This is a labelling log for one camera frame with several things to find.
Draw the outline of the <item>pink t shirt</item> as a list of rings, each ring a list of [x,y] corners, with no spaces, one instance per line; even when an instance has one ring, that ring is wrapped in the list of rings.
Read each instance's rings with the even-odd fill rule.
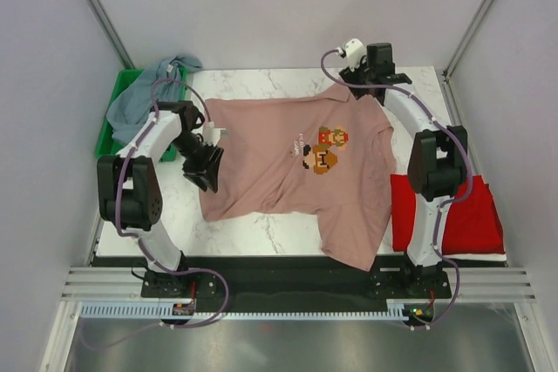
[[[207,105],[226,134],[218,190],[200,196],[203,218],[313,214],[323,252],[369,270],[391,216],[396,170],[393,129],[378,101],[332,85],[302,98]]]

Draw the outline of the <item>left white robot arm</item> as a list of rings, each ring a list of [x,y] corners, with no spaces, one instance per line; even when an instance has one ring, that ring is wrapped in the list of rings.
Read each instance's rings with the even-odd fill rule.
[[[184,159],[184,178],[203,192],[215,193],[223,155],[220,137],[206,106],[197,108],[190,101],[158,102],[126,146],[98,159],[100,216],[143,253],[144,297],[188,297],[200,275],[188,268],[184,253],[161,219],[163,198],[156,166],[166,149],[174,146]]]

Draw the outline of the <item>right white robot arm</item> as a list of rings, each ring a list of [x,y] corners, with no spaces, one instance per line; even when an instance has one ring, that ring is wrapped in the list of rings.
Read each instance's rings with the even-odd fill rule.
[[[413,138],[407,178],[416,196],[410,243],[402,266],[388,274],[386,286],[403,298],[448,298],[452,292],[443,270],[442,240],[446,220],[461,186],[473,187],[467,157],[467,131],[440,122],[398,73],[389,43],[363,44],[352,38],[338,48],[346,61],[339,76],[355,98],[374,97]]]

